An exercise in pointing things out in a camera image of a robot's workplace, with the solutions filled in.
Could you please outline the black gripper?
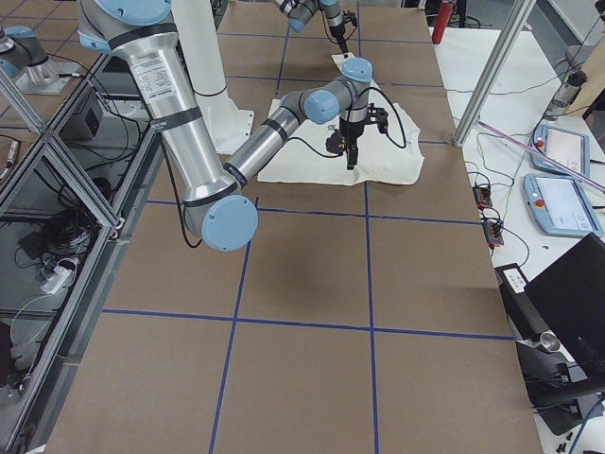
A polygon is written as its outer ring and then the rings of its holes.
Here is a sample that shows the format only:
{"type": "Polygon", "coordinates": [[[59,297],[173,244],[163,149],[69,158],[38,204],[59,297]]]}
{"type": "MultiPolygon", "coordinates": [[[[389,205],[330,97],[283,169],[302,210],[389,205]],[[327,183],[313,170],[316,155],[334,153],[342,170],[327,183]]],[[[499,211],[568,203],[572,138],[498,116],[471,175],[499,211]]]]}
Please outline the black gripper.
{"type": "Polygon", "coordinates": [[[368,108],[344,111],[339,118],[339,131],[344,139],[346,150],[346,168],[354,170],[357,166],[357,139],[363,134],[367,124],[368,108]]]}
{"type": "Polygon", "coordinates": [[[342,54],[346,54],[349,52],[348,45],[346,40],[344,39],[345,33],[345,25],[329,25],[329,31],[331,36],[337,41],[337,45],[342,54]]]}

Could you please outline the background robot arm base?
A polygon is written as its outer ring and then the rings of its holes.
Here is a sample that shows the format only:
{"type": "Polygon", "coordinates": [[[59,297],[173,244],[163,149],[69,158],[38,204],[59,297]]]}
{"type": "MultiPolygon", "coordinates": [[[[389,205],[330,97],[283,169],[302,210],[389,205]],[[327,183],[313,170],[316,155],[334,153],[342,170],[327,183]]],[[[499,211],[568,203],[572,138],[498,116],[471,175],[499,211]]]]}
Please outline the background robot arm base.
{"type": "Polygon", "coordinates": [[[1,70],[28,95],[59,95],[80,74],[75,62],[53,60],[27,26],[1,28],[1,70]]]}

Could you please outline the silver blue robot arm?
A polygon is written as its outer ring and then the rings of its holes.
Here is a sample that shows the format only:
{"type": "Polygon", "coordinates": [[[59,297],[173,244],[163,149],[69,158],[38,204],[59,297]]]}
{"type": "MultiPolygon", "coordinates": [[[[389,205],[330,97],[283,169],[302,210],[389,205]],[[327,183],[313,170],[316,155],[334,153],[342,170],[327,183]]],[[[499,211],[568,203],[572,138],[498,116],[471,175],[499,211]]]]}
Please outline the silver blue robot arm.
{"type": "Polygon", "coordinates": [[[303,31],[320,12],[323,24],[329,28],[330,41],[339,47],[342,54],[349,52],[346,24],[357,26],[357,21],[353,12],[342,10],[338,0],[275,0],[272,4],[287,18],[288,28],[297,33],[303,31]]]}
{"type": "Polygon", "coordinates": [[[168,145],[185,191],[181,224],[207,246],[235,251],[258,226],[253,202],[241,190],[306,120],[326,124],[339,118],[346,149],[356,152],[368,114],[372,64],[347,57],[340,75],[313,90],[291,92],[251,137],[221,162],[178,56],[187,26],[169,1],[81,1],[83,45],[100,45],[123,60],[150,112],[150,127],[168,145]]]}

